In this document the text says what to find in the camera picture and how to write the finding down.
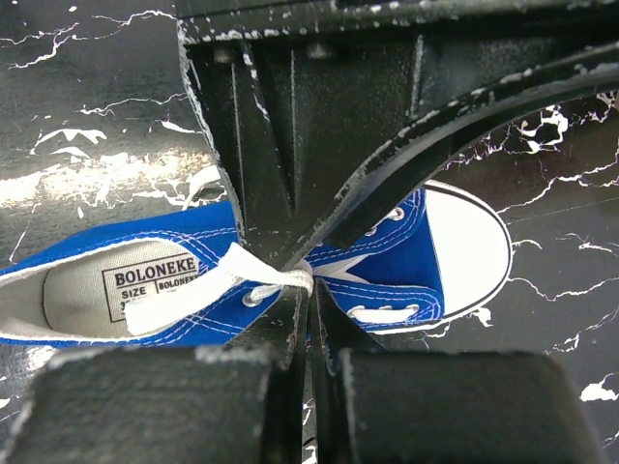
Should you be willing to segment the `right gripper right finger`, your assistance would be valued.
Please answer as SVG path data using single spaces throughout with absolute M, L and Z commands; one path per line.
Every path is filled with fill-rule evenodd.
M 311 295 L 311 363 L 320 463 L 352 461 L 343 376 L 346 356 L 352 351 L 385 350 L 342 311 L 326 281 L 317 279 Z

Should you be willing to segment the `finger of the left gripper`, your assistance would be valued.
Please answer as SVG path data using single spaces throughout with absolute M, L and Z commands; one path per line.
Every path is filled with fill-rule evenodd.
M 426 179 L 405 160 L 426 27 L 396 17 L 180 15 L 182 76 L 242 246 L 289 270 L 349 247 Z
M 589 47 L 470 90 L 405 125 L 354 163 L 308 228 L 280 255 L 290 270 L 318 241 L 347 247 L 456 152 L 545 104 L 618 85 L 618 45 Z

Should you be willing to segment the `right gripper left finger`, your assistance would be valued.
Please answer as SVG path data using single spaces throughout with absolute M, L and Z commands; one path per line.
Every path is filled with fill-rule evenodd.
M 310 297 L 286 287 L 220 347 L 200 346 L 206 368 L 205 463 L 298 463 Z

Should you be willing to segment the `blue sneaker with white laces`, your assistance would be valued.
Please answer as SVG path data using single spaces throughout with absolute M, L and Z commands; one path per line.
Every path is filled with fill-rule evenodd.
M 352 246 L 317 245 L 280 272 L 243 250 L 219 202 L 79 232 L 1 273 L 1 339 L 72 346 L 223 344 L 285 285 L 322 278 L 374 334 L 416 331 L 483 306 L 513 264 L 505 222 L 477 196 L 429 181 Z

